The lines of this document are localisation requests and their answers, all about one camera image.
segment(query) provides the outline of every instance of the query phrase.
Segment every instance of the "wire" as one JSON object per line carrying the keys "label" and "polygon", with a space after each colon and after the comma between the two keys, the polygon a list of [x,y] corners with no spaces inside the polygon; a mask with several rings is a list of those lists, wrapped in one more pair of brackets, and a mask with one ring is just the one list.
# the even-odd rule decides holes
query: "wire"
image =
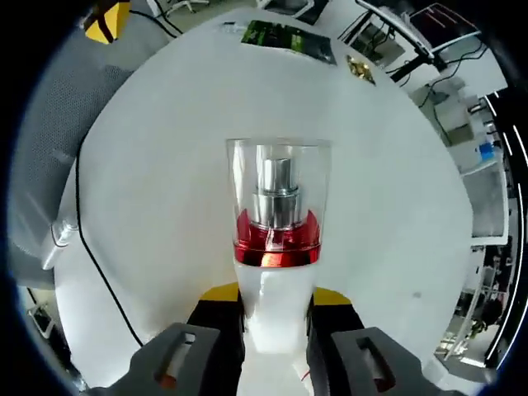
{"label": "wire", "polygon": [[351,27],[354,26],[354,24],[356,22],[358,22],[360,20],[361,17],[363,17],[368,11],[365,11],[363,12],[361,15],[359,15],[349,26],[346,27],[346,29],[337,37],[338,40],[340,40],[344,35],[345,33],[348,32],[348,29],[350,29]]}
{"label": "wire", "polygon": [[403,87],[405,84],[407,84],[409,82],[409,80],[411,79],[411,74],[412,73],[408,74],[407,80],[405,80],[405,82],[402,85],[399,86],[400,88]]}
{"label": "wire", "polygon": [[171,33],[170,31],[168,31],[168,29],[163,25],[162,22],[158,21],[156,18],[154,18],[152,15],[149,15],[149,14],[145,14],[144,12],[141,12],[141,11],[135,11],[135,10],[130,10],[130,13],[131,14],[135,14],[135,15],[140,15],[142,17],[145,17],[145,18],[148,18],[150,21],[154,22],[156,25],[158,25],[159,27],[161,27],[165,33],[167,33],[169,36],[171,36],[173,39],[176,39],[177,38],[177,35],[174,35],[173,33]]}
{"label": "wire", "polygon": [[376,49],[387,42],[387,40],[389,39],[389,37],[392,36],[392,40],[394,40],[394,28],[393,27],[389,27],[389,29],[387,30],[387,34],[385,35],[385,37],[382,39],[382,41],[380,41],[378,44],[376,44],[373,48],[372,48],[372,54],[376,51]]}
{"label": "wire", "polygon": [[154,0],[154,2],[155,2],[156,5],[158,6],[159,11],[162,13],[162,18],[163,18],[163,20],[164,20],[164,21],[165,21],[165,22],[166,22],[166,23],[167,23],[172,29],[174,29],[175,31],[177,31],[178,33],[180,33],[180,34],[182,35],[183,32],[182,32],[180,29],[178,29],[178,28],[176,27],[176,25],[174,25],[172,22],[170,22],[170,21],[168,20],[168,18],[167,18],[167,16],[165,15],[165,12],[163,11],[162,6],[161,6],[161,4],[159,3],[159,1],[158,1],[158,0]]}
{"label": "wire", "polygon": [[449,138],[449,135],[447,134],[446,130],[444,129],[444,126],[441,124],[440,120],[438,120],[438,114],[436,113],[436,107],[432,107],[432,114],[435,117],[436,123],[440,126],[440,129],[442,130],[442,134],[444,134],[445,139],[447,140],[447,143],[449,143],[449,146],[453,144],[451,142],[451,139]]}
{"label": "wire", "polygon": [[27,287],[27,293],[30,295],[31,299],[33,300],[33,304],[36,305],[36,298],[35,298],[35,295],[33,294],[33,290]]}
{"label": "wire", "polygon": [[372,56],[372,54],[374,53],[374,50],[376,49],[376,47],[378,45],[381,44],[381,42],[379,42],[377,45],[375,45],[375,40],[376,40],[376,37],[378,36],[379,33],[381,33],[383,35],[383,28],[385,27],[385,22],[383,23],[383,25],[381,25],[381,27],[372,35],[372,38],[370,39],[370,43],[365,47],[365,56],[367,58],[369,58],[370,56]]}
{"label": "wire", "polygon": [[136,332],[132,328],[132,325],[130,324],[129,319],[127,318],[127,316],[125,314],[125,311],[123,310],[123,307],[121,306],[119,300],[117,299],[116,293],[114,293],[114,290],[111,288],[110,283],[108,282],[104,272],[102,271],[101,267],[99,266],[99,263],[97,263],[96,258],[93,256],[93,253],[90,250],[90,248],[88,247],[86,239],[84,238],[83,224],[81,222],[82,216],[81,216],[81,198],[80,198],[81,197],[81,193],[79,191],[79,186],[80,186],[80,183],[79,183],[79,168],[80,168],[80,164],[81,164],[81,149],[83,148],[84,140],[86,139],[86,137],[87,137],[87,134],[84,135],[84,137],[81,140],[81,143],[79,144],[79,150],[77,151],[77,161],[75,163],[75,207],[76,207],[76,210],[77,210],[77,223],[78,223],[78,227],[79,227],[79,237],[81,238],[82,245],[86,249],[86,251],[88,253],[88,256],[90,256],[90,258],[92,259],[93,265],[96,267],[97,271],[99,272],[99,275],[101,276],[101,278],[105,282],[106,288],[108,289],[108,291],[110,291],[112,299],[114,299],[115,305],[117,306],[119,312],[121,313],[121,316],[125,320],[126,327],[129,328],[130,333],[132,334],[132,337],[134,338],[134,340],[139,344],[140,347],[142,347],[143,343],[141,342],[141,340],[139,339],[138,335],[136,334]]}
{"label": "wire", "polygon": [[405,66],[406,64],[408,64],[409,62],[410,62],[410,60],[406,60],[405,62],[403,62],[403,64],[402,64],[399,68],[394,68],[394,69],[392,69],[392,70],[387,71],[386,73],[387,73],[387,74],[395,73],[395,72],[397,72],[398,70],[400,70],[403,66]]}
{"label": "wire", "polygon": [[[484,43],[481,41],[480,42],[480,45],[478,46],[478,48],[475,50],[475,51],[471,51],[471,52],[468,52],[466,54],[463,54],[460,58],[456,59],[456,60],[451,60],[450,62],[448,62],[448,64],[452,64],[454,62],[458,62],[458,64],[456,65],[456,68],[455,70],[453,71],[453,73],[451,73],[449,76],[447,77],[444,77],[444,78],[441,78],[440,80],[436,80],[433,84],[431,84],[431,86],[429,87],[429,91],[427,91],[427,94],[426,94],[426,97],[425,99],[423,100],[422,104],[420,106],[418,106],[419,109],[421,109],[422,107],[425,106],[426,102],[427,102],[427,99],[429,99],[429,96],[431,95],[431,92],[433,92],[433,88],[435,85],[437,85],[437,83],[440,83],[442,81],[445,81],[449,78],[452,78],[453,76],[455,76],[456,72],[459,71],[459,68],[460,68],[460,65],[462,64],[462,62],[464,62],[467,58],[466,56],[467,55],[472,55],[472,54],[475,54],[477,52],[480,51],[480,49],[482,48],[482,46],[484,45]],[[488,48],[486,48],[480,55],[479,55],[479,58],[482,57],[482,55],[484,54],[484,52],[486,52]]]}
{"label": "wire", "polygon": [[[475,54],[478,50],[480,50],[480,48],[478,48],[476,51],[474,52],[471,52],[467,55],[472,55],[472,54]],[[483,57],[483,55],[486,53],[486,51],[488,50],[488,47],[486,47],[481,53],[479,56],[475,56],[473,58],[464,58],[464,60],[476,60],[476,59],[481,59]],[[449,62],[445,62],[445,64],[453,64],[454,62],[458,62],[458,59],[455,59],[455,60],[450,60]]]}

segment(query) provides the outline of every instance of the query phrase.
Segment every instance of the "chair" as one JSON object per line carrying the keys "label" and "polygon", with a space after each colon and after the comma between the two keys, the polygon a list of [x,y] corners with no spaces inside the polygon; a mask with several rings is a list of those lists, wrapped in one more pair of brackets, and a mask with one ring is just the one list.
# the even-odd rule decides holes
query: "chair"
{"label": "chair", "polygon": [[8,257],[18,285],[52,290],[41,247],[56,219],[83,136],[126,79],[168,37],[131,15],[123,37],[103,45],[72,32],[42,73],[21,120],[7,199]]}
{"label": "chair", "polygon": [[329,0],[257,0],[261,9],[288,15],[314,25]]}

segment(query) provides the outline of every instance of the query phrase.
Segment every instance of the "silver cap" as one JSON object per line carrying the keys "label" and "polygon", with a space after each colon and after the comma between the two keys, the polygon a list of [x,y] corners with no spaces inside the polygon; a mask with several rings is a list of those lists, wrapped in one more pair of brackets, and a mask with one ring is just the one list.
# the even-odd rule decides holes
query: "silver cap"
{"label": "silver cap", "polygon": [[263,159],[257,167],[252,220],[273,229],[288,229],[300,221],[300,190],[294,159]]}

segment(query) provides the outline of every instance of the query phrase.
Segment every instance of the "desk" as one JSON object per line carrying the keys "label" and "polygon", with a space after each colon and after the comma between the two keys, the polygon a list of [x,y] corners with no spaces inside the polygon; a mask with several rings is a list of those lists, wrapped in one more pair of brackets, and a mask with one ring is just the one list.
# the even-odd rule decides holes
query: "desk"
{"label": "desk", "polygon": [[[159,51],[107,104],[82,149],[82,226],[143,341],[185,322],[208,288],[235,281],[224,140],[330,139],[332,174],[319,284],[351,298],[428,361],[458,299],[471,206],[429,121],[380,69],[337,66],[240,43],[223,21],[302,22],[242,8]],[[73,171],[68,182],[73,179]],[[90,386],[128,370],[138,348],[78,240],[55,266],[73,363]]]}

